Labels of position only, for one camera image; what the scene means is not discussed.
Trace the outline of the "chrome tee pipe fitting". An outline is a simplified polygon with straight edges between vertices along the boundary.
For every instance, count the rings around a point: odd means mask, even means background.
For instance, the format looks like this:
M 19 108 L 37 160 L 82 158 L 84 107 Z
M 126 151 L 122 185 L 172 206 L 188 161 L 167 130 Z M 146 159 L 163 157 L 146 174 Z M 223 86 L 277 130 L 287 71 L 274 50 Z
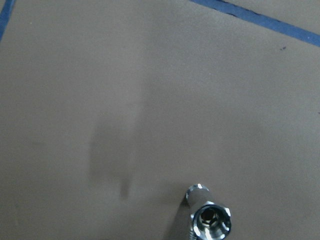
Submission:
M 197 183 L 188 188 L 185 199 L 189 207 L 190 240 L 224 240 L 231 232 L 231 211 L 213 202 L 210 190 Z

